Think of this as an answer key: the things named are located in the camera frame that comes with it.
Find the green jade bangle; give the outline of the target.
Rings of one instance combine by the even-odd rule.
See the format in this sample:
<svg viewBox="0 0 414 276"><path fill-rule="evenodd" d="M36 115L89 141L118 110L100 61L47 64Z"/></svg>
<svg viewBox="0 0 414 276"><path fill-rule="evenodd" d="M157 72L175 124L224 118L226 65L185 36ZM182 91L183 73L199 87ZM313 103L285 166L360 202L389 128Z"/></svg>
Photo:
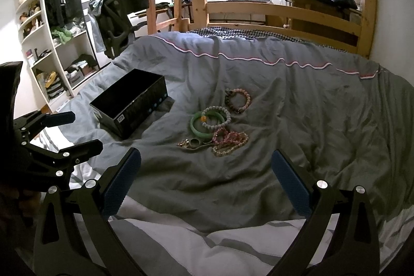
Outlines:
<svg viewBox="0 0 414 276"><path fill-rule="evenodd" d="M207 117L211 117L213 120L218 121L219 123L225 122L225 118L223 115L216 111L209 111L206 113ZM200 139L211 139L213 137L214 131L209 131L205 127L201 125L201 112L197 112L191 117L189 126L191 132L194 134L195 137Z"/></svg>

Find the checkered bed sheet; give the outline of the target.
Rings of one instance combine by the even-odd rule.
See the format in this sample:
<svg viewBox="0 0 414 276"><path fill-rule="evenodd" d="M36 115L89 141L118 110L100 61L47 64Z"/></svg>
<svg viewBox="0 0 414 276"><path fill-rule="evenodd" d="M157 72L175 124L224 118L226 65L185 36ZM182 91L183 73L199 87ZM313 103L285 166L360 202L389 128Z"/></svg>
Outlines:
<svg viewBox="0 0 414 276"><path fill-rule="evenodd" d="M279 34L279 33L266 32L266 31L257 30L257 29L247 30L247 29L230 29L226 27L207 27L207 28L202 28L202 29L192 29L189 31L189 33L198 34L199 36L202 36L202 37L217 36L225 40L240 38L240 39L253 41L253 40L260 40L260 39L266 39L269 37L273 37L273 38L279 39L280 41L290 41L290 42L296 42L296 43L313 43L314 45L326 47L326 48L332 48L342 53L347 52L345 49L336 48L331 45L327 45L323 43L317 43L311 39L291 37L291 36L286 36L286 35Z"/></svg>

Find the wooden desk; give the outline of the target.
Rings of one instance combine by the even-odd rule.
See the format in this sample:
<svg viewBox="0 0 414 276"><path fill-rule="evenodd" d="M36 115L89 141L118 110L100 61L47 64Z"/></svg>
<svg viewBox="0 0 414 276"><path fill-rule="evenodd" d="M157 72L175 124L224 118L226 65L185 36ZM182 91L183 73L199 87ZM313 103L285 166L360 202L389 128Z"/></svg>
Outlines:
<svg viewBox="0 0 414 276"><path fill-rule="evenodd" d="M270 0L230 0L230 2L241 2L241 3L272 3ZM158 3L156 5L156 14L167 14L169 19L173 18L174 15L174 4L173 3ZM139 11L136 13L133 13L130 17L131 18L144 18L147 16L147 11ZM190 22L194 22L194 14L192 10L192 2L187 2L182 4L182 13L181 13L182 19L189 18Z"/></svg>

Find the green garment on shelf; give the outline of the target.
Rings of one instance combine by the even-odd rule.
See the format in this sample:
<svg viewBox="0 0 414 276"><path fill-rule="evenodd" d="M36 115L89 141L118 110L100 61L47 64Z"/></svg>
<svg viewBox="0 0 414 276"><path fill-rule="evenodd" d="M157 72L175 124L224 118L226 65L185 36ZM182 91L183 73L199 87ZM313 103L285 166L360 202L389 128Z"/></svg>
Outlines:
<svg viewBox="0 0 414 276"><path fill-rule="evenodd" d="M51 36L58 39L61 44L66 44L72 39L72 32L65 27L55 28L51 31Z"/></svg>

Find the white shelf unit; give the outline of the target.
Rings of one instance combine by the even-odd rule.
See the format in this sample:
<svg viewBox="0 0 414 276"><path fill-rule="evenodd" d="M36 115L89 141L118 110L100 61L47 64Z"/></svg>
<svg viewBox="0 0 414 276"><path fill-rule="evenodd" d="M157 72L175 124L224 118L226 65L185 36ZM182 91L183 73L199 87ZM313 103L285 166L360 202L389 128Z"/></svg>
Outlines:
<svg viewBox="0 0 414 276"><path fill-rule="evenodd" d="M58 111L110 63L96 51L89 0L27 0L21 5L13 1L18 38L34 91L41 97L39 106ZM72 32L66 44L51 36L61 27Z"/></svg>

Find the gold charm ring jewelry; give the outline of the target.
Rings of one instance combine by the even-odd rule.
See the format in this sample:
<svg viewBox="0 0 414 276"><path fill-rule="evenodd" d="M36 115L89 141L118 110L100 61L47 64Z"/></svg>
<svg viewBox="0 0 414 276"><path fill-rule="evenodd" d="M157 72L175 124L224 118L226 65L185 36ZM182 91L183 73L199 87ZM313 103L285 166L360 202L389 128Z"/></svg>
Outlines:
<svg viewBox="0 0 414 276"><path fill-rule="evenodd" d="M213 145L212 139L191 138L184 139L177 144L178 148L184 151L200 151Z"/></svg>

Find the grey jacket on chair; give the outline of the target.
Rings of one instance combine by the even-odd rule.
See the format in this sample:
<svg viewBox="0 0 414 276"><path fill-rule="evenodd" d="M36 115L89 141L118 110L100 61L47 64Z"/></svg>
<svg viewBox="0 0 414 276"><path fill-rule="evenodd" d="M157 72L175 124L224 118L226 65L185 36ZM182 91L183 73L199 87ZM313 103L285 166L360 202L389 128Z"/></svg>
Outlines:
<svg viewBox="0 0 414 276"><path fill-rule="evenodd" d="M103 15L104 2L106 0L89 0L88 15L91 20L93 39L97 53L107 51L107 30L105 27L105 16Z"/></svg>

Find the black office chair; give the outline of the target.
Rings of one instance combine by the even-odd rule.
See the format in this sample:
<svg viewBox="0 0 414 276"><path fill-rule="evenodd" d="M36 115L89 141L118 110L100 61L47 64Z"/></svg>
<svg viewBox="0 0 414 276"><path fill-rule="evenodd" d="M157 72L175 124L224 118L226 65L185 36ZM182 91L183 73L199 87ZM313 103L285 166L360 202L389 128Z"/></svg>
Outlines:
<svg viewBox="0 0 414 276"><path fill-rule="evenodd" d="M137 39L135 32L147 26L146 21L131 24L122 0L103 0L97 20L110 59L120 56Z"/></svg>

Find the wooden bunk bed frame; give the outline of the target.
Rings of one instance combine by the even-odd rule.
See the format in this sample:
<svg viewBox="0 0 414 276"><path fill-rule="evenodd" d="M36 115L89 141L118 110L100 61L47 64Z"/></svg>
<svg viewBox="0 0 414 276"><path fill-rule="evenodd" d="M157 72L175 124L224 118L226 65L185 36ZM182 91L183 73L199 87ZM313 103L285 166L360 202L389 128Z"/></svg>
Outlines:
<svg viewBox="0 0 414 276"><path fill-rule="evenodd" d="M354 53L364 58L369 58L375 31L377 0L361 0L361 22L359 24L310 9L253 1L208 2L207 0L192 0L192 10L193 22L188 25L189 30L214 27L215 25L230 29L264 30L311 40L340 50L346 50L349 53ZM226 13L265 15L267 17L285 18L291 21L300 20L308 24L321 25L325 28L336 29L339 32L351 34L357 37L357 44L353 45L320 34L298 31L291 27L282 28L274 25L253 25L240 21L236 23L214 24L209 20L210 14Z"/></svg>

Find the black jewelry box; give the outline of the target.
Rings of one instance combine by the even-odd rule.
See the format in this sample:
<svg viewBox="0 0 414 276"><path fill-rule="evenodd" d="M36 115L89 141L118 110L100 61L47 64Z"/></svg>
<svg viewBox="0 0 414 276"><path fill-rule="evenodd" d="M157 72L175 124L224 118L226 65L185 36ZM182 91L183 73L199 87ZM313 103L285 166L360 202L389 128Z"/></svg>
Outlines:
<svg viewBox="0 0 414 276"><path fill-rule="evenodd" d="M101 125L127 139L168 97L165 77L133 69L91 103Z"/></svg>

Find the grey duvet cover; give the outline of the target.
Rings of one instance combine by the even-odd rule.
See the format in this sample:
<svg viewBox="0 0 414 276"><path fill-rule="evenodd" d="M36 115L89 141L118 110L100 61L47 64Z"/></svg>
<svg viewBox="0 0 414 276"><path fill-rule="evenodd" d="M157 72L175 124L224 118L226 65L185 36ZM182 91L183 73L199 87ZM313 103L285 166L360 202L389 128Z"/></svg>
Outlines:
<svg viewBox="0 0 414 276"><path fill-rule="evenodd" d="M168 97L127 139L100 124L90 103L129 71L165 77ZM163 33L138 39L69 102L72 124L40 133L58 151L92 139L103 151L70 184L97 179L130 148L141 168L109 222L148 275L266 275L305 219L271 168L276 150L332 187L363 186L379 236L380 271L413 230L413 86L382 65L312 43ZM191 117L214 131L197 138ZM225 122L206 113L216 111Z"/></svg>

